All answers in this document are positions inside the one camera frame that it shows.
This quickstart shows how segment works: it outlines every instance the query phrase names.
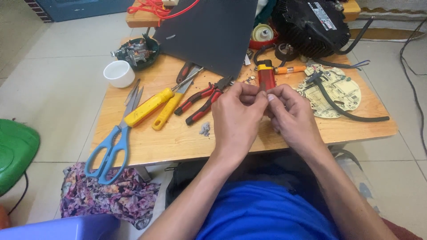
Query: floral fabric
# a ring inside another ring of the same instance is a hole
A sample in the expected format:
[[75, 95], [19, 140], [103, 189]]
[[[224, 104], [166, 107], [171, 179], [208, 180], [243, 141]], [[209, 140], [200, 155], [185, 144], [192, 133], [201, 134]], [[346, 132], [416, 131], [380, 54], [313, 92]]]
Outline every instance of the floral fabric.
[[[111, 185], [101, 185], [98, 179], [86, 177], [85, 163], [64, 169], [61, 188], [61, 217], [89, 214], [112, 214], [141, 230], [150, 223], [160, 184], [144, 183], [137, 171], [128, 168]], [[114, 176], [110, 170], [107, 176]]]

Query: pliers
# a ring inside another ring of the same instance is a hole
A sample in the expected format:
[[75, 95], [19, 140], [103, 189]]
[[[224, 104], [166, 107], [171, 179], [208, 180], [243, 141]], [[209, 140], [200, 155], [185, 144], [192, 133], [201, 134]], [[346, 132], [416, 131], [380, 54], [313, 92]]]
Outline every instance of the pliers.
[[190, 108], [193, 103], [197, 102], [198, 100], [207, 97], [210, 95], [209, 99], [206, 101], [206, 103], [196, 112], [194, 112], [191, 116], [189, 116], [185, 122], [187, 125], [191, 125], [197, 120], [199, 120], [202, 116], [204, 116], [209, 110], [211, 109], [212, 103], [214, 103], [218, 97], [220, 97], [224, 92], [223, 90], [228, 85], [231, 85], [231, 82], [233, 81], [233, 77], [225, 77], [220, 79], [217, 83], [212, 84], [209, 83], [209, 87], [201, 90], [200, 92], [192, 95], [189, 97], [181, 106], [179, 106], [175, 110], [175, 115], [180, 116], [182, 113], [184, 113], [188, 108]]

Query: label sticker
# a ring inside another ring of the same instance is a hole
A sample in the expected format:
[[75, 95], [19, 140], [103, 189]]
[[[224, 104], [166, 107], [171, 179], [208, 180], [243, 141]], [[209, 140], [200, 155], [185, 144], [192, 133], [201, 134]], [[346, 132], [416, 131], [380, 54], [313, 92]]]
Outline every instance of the label sticker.
[[323, 10], [322, 6], [319, 3], [308, 3], [311, 10], [316, 14], [322, 26], [328, 30], [336, 30], [335, 25], [332, 23], [326, 12]]

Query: fingernail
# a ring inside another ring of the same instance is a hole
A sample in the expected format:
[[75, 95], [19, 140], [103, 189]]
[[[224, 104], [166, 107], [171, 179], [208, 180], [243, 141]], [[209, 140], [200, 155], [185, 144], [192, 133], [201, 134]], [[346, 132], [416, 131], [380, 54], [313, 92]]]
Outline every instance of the fingernail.
[[274, 99], [273, 94], [268, 94], [267, 99], [269, 102]]

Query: tile floor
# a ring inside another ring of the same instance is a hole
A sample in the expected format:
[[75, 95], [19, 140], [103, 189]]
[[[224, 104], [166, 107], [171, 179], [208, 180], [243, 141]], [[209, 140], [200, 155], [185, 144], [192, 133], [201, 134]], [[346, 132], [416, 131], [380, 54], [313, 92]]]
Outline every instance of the tile floor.
[[[4, 82], [0, 87], [0, 118], [15, 117], [35, 128], [42, 139], [27, 170], [30, 184], [25, 204], [11, 216], [13, 225], [60, 217], [61, 171], [88, 157], [107, 87], [102, 70], [113, 61], [109, 52], [123, 36], [145, 32], [128, 28], [124, 18], [125, 14], [119, 13], [40, 24], [33, 16], [14, 19], [13, 14], [0, 15], [0, 84]], [[10, 51], [7, 46], [16, 45], [16, 38], [21, 48]], [[402, 45], [360, 42], [348, 54], [353, 63], [372, 61], [360, 74], [397, 121], [399, 132], [391, 138], [351, 143], [345, 148], [361, 162], [382, 213], [427, 239], [427, 156], [419, 136], [419, 114], [398, 60]], [[425, 71], [426, 48], [427, 39], [421, 39], [406, 49], [406, 59], [416, 72]], [[419, 93], [427, 92], [425, 76], [409, 75]], [[418, 97], [427, 112], [427, 95]], [[161, 179], [161, 168], [149, 167], [149, 171]], [[11, 208], [24, 185], [21, 179], [0, 197], [0, 204]], [[120, 232], [123, 239], [136, 239], [141, 234], [126, 222]]]

